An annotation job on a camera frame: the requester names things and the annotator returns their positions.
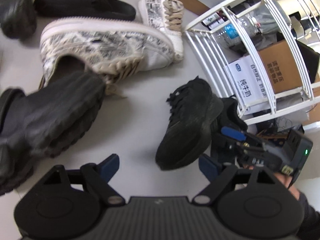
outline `black sleeve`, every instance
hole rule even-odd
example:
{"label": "black sleeve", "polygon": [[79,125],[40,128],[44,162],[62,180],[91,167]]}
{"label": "black sleeve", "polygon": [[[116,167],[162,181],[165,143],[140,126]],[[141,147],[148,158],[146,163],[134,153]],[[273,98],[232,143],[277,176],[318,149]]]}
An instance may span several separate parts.
{"label": "black sleeve", "polygon": [[304,209],[304,219],[297,233],[301,240],[320,239],[320,213],[309,205],[306,196],[301,192],[299,202]]}

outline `black shoelace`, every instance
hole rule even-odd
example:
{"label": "black shoelace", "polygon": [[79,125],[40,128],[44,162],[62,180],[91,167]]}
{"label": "black shoelace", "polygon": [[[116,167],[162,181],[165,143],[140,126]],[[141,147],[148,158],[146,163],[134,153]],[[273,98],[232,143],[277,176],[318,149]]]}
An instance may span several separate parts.
{"label": "black shoelace", "polygon": [[175,123],[180,119],[180,109],[185,102],[185,98],[189,95],[190,86],[185,84],[177,88],[172,94],[170,94],[167,102],[169,102],[171,109],[171,116],[169,118],[170,123]]}

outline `black device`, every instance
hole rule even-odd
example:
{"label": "black device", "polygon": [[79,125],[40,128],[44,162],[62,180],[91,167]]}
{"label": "black device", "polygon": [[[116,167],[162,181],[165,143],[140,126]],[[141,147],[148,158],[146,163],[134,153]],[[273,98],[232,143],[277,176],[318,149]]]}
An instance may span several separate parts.
{"label": "black device", "polygon": [[[266,167],[244,170],[202,155],[199,168],[210,184],[191,202],[131,197],[127,204],[108,185],[118,168],[115,154],[79,170],[54,166],[15,208],[22,239],[297,239],[302,207]],[[241,183],[247,187],[234,191]]]}
{"label": "black device", "polygon": [[310,139],[293,129],[290,129],[283,147],[277,147],[270,141],[229,127],[221,129],[221,136],[225,137],[225,141],[232,143],[234,155],[240,165],[263,165],[273,172],[292,176],[290,186],[300,175],[313,146]]}

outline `brand logo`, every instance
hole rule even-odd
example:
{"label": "brand logo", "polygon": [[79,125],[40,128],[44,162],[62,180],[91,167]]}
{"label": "brand logo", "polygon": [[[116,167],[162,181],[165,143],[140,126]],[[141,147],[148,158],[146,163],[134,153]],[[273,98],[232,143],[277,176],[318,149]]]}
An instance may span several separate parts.
{"label": "brand logo", "polygon": [[237,71],[241,71],[241,68],[240,68],[240,65],[239,64],[236,64],[236,68],[237,68]]}
{"label": "brand logo", "polygon": [[164,203],[164,201],[162,199],[157,199],[155,201],[155,204],[157,204],[157,205],[161,205],[162,203]]}

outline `metal rack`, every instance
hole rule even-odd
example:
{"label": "metal rack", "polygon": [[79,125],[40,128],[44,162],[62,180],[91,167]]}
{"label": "metal rack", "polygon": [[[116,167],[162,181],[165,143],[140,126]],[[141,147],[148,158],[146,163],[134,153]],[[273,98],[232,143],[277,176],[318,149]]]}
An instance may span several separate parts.
{"label": "metal rack", "polygon": [[[297,42],[291,33],[290,27],[287,26],[286,21],[284,20],[281,13],[277,9],[273,0],[261,0],[259,3],[251,6],[250,8],[244,10],[243,12],[237,15],[228,9],[228,6],[236,5],[243,1],[245,0],[226,0],[220,3],[219,5],[215,6],[214,8],[210,9],[209,11],[205,12],[201,16],[199,16],[197,19],[189,23],[184,28],[184,33],[188,37],[190,43],[192,44],[194,51],[199,56],[199,61],[201,62],[206,73],[208,74],[210,82],[214,86],[217,95],[219,97],[229,97],[231,95],[237,95],[237,99],[239,102],[238,114],[240,117],[244,116],[245,111],[250,106],[254,106],[263,102],[269,103],[270,109],[271,109],[270,114],[249,118],[245,120],[247,124],[254,124],[254,123],[274,119],[274,118],[277,118],[277,117],[280,117],[280,116],[283,116],[283,115],[286,115],[286,114],[289,114],[289,113],[292,113],[292,112],[295,112],[319,103],[320,96],[314,97],[313,89],[320,87],[320,82],[311,84],[310,78],[308,76],[308,71],[304,63],[304,60],[302,58],[301,52],[298,48]],[[317,11],[318,15],[320,15],[320,12],[318,11],[317,6],[314,4],[312,0],[310,1],[312,6]],[[247,34],[247,32],[245,31],[245,29],[243,28],[243,26],[239,21],[239,18],[255,10],[262,4],[264,4],[268,8],[271,15],[274,17],[275,21],[279,26],[280,31],[282,32],[285,40],[287,41],[290,47],[291,53],[298,67],[298,71],[302,81],[301,87],[288,90],[282,93],[277,93],[277,94],[274,93],[268,74],[262,63],[262,60],[254,44],[252,43],[252,40],[250,39],[249,35]],[[313,13],[314,10],[309,7],[308,3],[305,3],[305,6],[311,12],[312,17],[316,19],[316,16]],[[225,16],[228,18],[228,21],[224,22],[223,24],[219,25],[218,27],[214,28],[211,31],[195,28],[197,24],[201,23],[204,19],[206,19],[207,17],[211,16],[213,13],[218,11],[223,11]],[[317,25],[316,27],[309,15],[308,15],[308,19],[310,20],[314,29],[318,28],[318,30],[320,30],[320,25],[318,21],[316,21],[316,25]],[[226,67],[228,65],[228,60],[226,58],[225,53],[221,49],[219,43],[216,41],[215,36],[213,35],[215,32],[229,25],[230,23],[237,30],[239,37],[241,38],[242,42],[244,43],[247,51],[249,52],[253,60],[253,63],[257,67],[258,73],[261,77],[262,83],[265,87],[266,94],[267,94],[266,98],[256,100],[249,105],[245,105],[241,96],[238,96],[238,94],[236,93],[235,81],[232,78],[230,78],[232,75],[230,74],[228,68]],[[319,33],[317,31],[315,32],[320,43]],[[283,98],[289,95],[293,95],[293,94],[298,94],[298,93],[304,94],[304,97],[306,99],[303,102],[295,104],[293,106],[289,106],[281,110],[277,109],[277,99]]]}

